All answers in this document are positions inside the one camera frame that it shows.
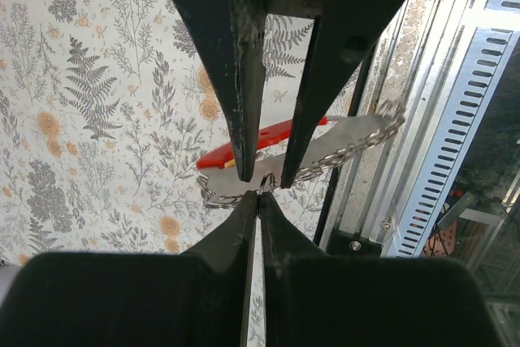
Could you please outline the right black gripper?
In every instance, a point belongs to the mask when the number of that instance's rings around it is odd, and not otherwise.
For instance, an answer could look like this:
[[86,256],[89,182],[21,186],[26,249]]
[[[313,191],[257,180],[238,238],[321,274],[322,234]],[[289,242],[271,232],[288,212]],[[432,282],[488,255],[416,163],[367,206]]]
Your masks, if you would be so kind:
[[[345,83],[405,0],[172,0],[227,121],[240,180],[251,180],[258,142],[267,12],[314,19],[286,154],[306,149]],[[283,175],[293,184],[296,169]]]

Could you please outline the metal key holder red handle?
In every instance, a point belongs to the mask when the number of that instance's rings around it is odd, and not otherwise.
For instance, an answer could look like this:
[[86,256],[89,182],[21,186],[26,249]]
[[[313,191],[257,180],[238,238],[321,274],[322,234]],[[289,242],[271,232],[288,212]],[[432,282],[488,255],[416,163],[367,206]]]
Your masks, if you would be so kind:
[[277,154],[262,157],[254,163],[252,179],[238,178],[231,143],[223,144],[198,159],[197,183],[203,205],[207,208],[233,208],[248,191],[268,192],[284,182],[283,175],[290,167],[296,169],[293,182],[311,180],[323,172],[339,167],[354,155],[384,143],[394,137],[405,122],[405,107],[398,101],[385,101],[371,115],[324,116],[320,126],[331,124],[328,131],[311,139],[298,154]]

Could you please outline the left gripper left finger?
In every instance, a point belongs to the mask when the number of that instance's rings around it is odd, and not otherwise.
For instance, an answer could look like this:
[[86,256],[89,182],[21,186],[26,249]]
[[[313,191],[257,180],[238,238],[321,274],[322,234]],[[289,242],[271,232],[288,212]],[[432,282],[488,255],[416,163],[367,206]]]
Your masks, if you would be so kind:
[[2,345],[246,345],[256,206],[248,192],[177,255],[37,255],[2,304]]

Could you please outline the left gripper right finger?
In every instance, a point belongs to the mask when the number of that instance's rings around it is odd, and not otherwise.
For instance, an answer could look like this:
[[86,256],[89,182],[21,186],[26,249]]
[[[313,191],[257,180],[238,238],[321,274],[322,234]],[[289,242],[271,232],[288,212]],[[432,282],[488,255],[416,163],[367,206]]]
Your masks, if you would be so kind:
[[324,253],[258,198],[269,346],[498,346],[470,273],[442,258]]

